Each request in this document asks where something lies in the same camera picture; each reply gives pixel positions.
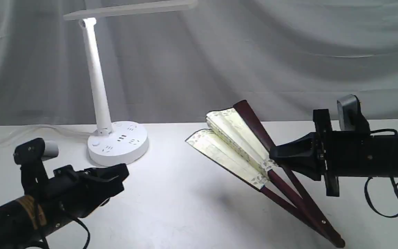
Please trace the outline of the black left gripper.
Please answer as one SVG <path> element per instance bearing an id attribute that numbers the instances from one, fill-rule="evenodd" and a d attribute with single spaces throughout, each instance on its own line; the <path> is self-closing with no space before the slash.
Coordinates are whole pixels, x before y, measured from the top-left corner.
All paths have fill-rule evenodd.
<path id="1" fill-rule="evenodd" d="M 61 206 L 78 218 L 85 218 L 122 192 L 123 182 L 130 175 L 126 164 L 80 171 L 66 165 L 53 173 L 42 190 L 42 200 Z"/>

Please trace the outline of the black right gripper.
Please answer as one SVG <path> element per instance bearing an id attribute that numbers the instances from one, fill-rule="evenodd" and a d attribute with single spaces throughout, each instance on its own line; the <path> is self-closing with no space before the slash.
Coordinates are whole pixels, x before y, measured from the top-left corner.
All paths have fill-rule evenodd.
<path id="1" fill-rule="evenodd" d="M 270 149 L 270 159 L 282 168 L 298 172 L 311 180 L 324 179 L 326 195 L 339 197 L 339 179 L 334 172 L 333 128 L 328 109 L 313 110 L 315 132 Z"/>

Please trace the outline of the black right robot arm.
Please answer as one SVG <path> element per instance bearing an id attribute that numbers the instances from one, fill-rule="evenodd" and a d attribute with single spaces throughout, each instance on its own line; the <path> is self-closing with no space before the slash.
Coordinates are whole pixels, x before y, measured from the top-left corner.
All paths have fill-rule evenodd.
<path id="1" fill-rule="evenodd" d="M 328 109 L 313 111 L 315 131 L 270 149 L 270 159 L 311 180 L 324 179 L 326 195 L 339 197 L 339 177 L 397 177 L 398 134 L 364 130 L 334 131 Z"/>

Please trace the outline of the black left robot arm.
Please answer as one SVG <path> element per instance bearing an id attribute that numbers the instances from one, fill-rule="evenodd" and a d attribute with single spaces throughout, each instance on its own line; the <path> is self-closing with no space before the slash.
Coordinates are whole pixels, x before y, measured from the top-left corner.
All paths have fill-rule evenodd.
<path id="1" fill-rule="evenodd" d="M 128 176 L 126 164 L 55 169 L 45 185 L 35 184 L 30 193 L 0 206 L 0 249 L 46 249 L 46 237 L 71 222 L 87 232 L 87 248 L 91 234 L 82 219 L 120 194 Z"/>

